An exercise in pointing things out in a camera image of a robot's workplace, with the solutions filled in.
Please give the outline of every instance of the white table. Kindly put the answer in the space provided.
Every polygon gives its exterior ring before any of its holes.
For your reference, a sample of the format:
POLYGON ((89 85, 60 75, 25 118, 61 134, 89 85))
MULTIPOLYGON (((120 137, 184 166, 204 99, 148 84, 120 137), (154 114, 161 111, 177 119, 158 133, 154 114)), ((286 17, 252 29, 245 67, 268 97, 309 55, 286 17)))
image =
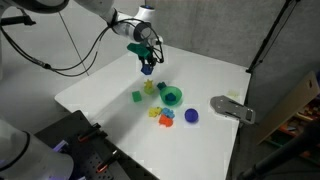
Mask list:
POLYGON ((216 115, 209 105, 213 96, 238 92, 244 102, 250 74, 245 67, 164 46, 165 63, 151 76, 140 72, 136 55, 128 53, 90 77, 59 93, 55 99, 70 112, 81 110, 98 122, 109 139, 134 160, 164 180, 222 180, 226 178, 239 122, 216 115), (159 91, 143 92, 144 81, 164 81, 183 92, 182 104, 173 107, 170 128, 148 117, 149 107, 165 107, 159 91), (142 102, 131 92, 140 90, 142 102), (199 122, 189 124, 184 112, 195 108, 199 122))

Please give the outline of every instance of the green block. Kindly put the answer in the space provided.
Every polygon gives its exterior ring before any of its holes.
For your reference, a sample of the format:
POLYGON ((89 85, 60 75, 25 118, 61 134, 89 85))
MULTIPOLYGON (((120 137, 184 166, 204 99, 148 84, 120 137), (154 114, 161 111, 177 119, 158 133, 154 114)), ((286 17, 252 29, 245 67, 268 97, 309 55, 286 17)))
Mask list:
POLYGON ((141 94, 139 91, 132 92, 132 99, 134 102, 139 102, 142 100, 141 94))
POLYGON ((145 59, 150 55, 150 51, 143 44, 134 44, 130 43, 127 46, 127 49, 133 53, 136 53, 138 56, 142 56, 145 59))
POLYGON ((161 91, 163 88, 167 87, 167 85, 166 85, 166 83, 161 82, 161 83, 158 83, 157 87, 158 87, 159 90, 161 91))

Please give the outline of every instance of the blue ball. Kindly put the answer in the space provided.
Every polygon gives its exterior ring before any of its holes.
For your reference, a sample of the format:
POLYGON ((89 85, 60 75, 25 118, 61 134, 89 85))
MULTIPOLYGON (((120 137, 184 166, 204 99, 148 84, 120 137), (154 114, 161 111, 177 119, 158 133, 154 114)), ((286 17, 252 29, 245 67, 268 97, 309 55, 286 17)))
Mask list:
POLYGON ((195 109, 188 109, 185 113, 184 113, 184 117, 186 118, 186 120, 189 123, 195 123, 198 121, 199 118, 199 114, 195 109))

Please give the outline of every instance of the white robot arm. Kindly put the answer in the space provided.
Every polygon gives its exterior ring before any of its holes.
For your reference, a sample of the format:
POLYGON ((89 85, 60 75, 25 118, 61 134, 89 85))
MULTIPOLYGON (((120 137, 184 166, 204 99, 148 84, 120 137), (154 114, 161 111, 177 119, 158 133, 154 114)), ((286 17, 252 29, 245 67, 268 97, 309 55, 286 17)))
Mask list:
MULTIPOLYGON (((97 14, 104 19, 108 25, 112 25, 115 33, 128 37, 133 41, 142 42, 146 40, 149 44, 155 45, 158 39, 150 32, 150 28, 146 25, 151 26, 151 21, 154 15, 154 9, 150 6, 140 6, 139 12, 136 16, 132 17, 124 13, 118 12, 114 7, 114 0, 75 0, 79 5, 85 9, 97 14), (127 20, 127 23, 118 23, 124 19, 138 19, 127 20)), ((0 11, 4 11, 10 6, 27 9, 37 13, 55 13, 64 9, 69 0, 0 0, 0 11)))
MULTIPOLYGON (((119 35, 146 46, 162 43, 162 38, 150 28, 154 14, 154 9, 150 6, 140 6, 137 15, 131 17, 114 9, 114 0, 75 1, 99 15, 119 35)), ((37 13, 55 13, 64 9, 68 2, 69 0, 0 0, 0 17, 10 6, 37 13)), ((55 153, 33 135, 17 130, 0 118, 0 179, 68 179, 72 169, 71 157, 55 153)))

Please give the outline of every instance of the black pole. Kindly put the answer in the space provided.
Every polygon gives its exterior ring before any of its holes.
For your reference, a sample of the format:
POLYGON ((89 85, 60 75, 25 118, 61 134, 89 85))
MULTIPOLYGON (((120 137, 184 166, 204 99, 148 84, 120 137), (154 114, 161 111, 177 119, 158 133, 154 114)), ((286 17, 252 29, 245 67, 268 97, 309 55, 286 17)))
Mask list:
POLYGON ((293 0, 286 0, 286 2, 284 3, 284 5, 282 6, 282 9, 278 15, 278 17, 276 18, 276 20, 274 21, 271 29, 269 30, 269 33, 267 35, 267 37, 263 40, 260 48, 259 48, 259 51, 257 52, 256 56, 254 57, 249 69, 247 69, 247 73, 253 73, 253 70, 262 54, 262 52, 264 51, 264 49, 266 48, 266 46, 268 45, 269 41, 270 41, 270 38, 274 32, 274 30, 276 29, 277 25, 279 24, 284 12, 287 10, 287 8, 289 7, 289 4, 290 2, 293 1, 293 0))
POLYGON ((252 168, 240 173, 237 180, 253 180, 258 178, 319 143, 320 118, 311 121, 301 135, 289 141, 285 146, 255 164, 252 168))

